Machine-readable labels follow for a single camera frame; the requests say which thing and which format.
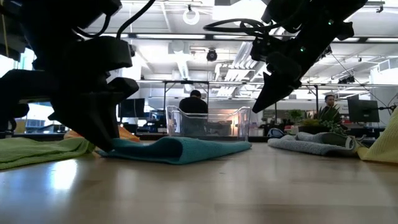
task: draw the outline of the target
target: dark shirt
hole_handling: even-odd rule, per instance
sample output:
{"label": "dark shirt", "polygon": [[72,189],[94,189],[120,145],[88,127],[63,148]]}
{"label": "dark shirt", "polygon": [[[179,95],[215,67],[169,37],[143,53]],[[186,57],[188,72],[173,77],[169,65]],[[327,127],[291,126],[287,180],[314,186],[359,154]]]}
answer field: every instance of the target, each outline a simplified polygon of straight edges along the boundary
{"label": "dark shirt", "polygon": [[[207,114],[207,103],[196,97],[185,98],[180,101],[180,110],[184,113]],[[181,133],[185,136],[204,136],[206,134],[207,118],[203,115],[181,117]]]}
{"label": "dark shirt", "polygon": [[208,113],[207,103],[196,97],[181,100],[179,108],[184,113]]}

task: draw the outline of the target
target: gray towel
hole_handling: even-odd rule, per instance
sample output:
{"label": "gray towel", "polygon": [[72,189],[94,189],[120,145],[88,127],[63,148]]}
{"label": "gray towel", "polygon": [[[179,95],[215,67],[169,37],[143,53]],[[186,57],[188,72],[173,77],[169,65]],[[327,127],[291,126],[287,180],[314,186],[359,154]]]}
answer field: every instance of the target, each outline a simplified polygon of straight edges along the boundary
{"label": "gray towel", "polygon": [[270,147],[304,152],[321,156],[354,156],[359,144],[355,138],[334,133],[308,134],[298,133],[296,136],[284,136],[281,139],[268,140]]}

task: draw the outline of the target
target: folded towel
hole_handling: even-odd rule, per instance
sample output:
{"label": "folded towel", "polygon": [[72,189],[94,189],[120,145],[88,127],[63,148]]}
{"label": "folded towel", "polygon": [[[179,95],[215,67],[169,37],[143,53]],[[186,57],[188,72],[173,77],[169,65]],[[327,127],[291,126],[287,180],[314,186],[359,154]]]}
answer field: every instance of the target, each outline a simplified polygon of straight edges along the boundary
{"label": "folded towel", "polygon": [[59,142],[37,142],[26,138],[0,140],[0,170],[60,159],[69,159],[92,152],[94,145],[84,138]]}
{"label": "folded towel", "polygon": [[150,145],[125,139],[113,140],[114,150],[98,153],[104,157],[119,157],[140,161],[188,164],[225,156],[251,148],[249,142],[214,142],[185,137],[164,137]]}
{"label": "folded towel", "polygon": [[321,156],[355,156],[359,143],[355,138],[335,133],[308,134],[298,133],[296,136],[284,136],[281,139],[268,140],[270,147],[304,152]]}

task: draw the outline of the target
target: yellow towel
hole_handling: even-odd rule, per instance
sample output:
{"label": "yellow towel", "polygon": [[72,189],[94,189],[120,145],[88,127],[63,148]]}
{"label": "yellow towel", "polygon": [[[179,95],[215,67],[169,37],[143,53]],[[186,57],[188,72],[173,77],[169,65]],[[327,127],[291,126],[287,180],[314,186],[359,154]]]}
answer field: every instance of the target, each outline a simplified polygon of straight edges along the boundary
{"label": "yellow towel", "polygon": [[359,158],[363,161],[398,163],[398,110],[391,115],[389,124],[383,134],[368,149],[358,149]]}
{"label": "yellow towel", "polygon": [[[74,131],[74,130],[68,131],[63,136],[64,139],[75,138],[75,137],[81,137],[81,136],[78,133],[76,133],[76,131]],[[126,128],[120,127],[120,126],[119,126],[119,137],[121,139],[127,139],[130,141],[139,142],[139,137],[131,134],[128,130],[126,130]]]}

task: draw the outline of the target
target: computer monitor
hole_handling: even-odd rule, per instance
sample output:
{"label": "computer monitor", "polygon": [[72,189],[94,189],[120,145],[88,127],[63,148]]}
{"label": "computer monitor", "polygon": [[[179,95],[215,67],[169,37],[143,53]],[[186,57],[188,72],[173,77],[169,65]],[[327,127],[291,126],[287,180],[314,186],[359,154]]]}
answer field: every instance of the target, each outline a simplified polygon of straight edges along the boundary
{"label": "computer monitor", "polygon": [[139,127],[144,127],[144,125],[147,123],[147,120],[139,119],[137,122],[137,125]]}
{"label": "computer monitor", "polygon": [[377,101],[348,100],[348,114],[351,122],[380,122]]}
{"label": "computer monitor", "polygon": [[121,118],[144,118],[145,99],[123,100],[119,107],[119,116]]}

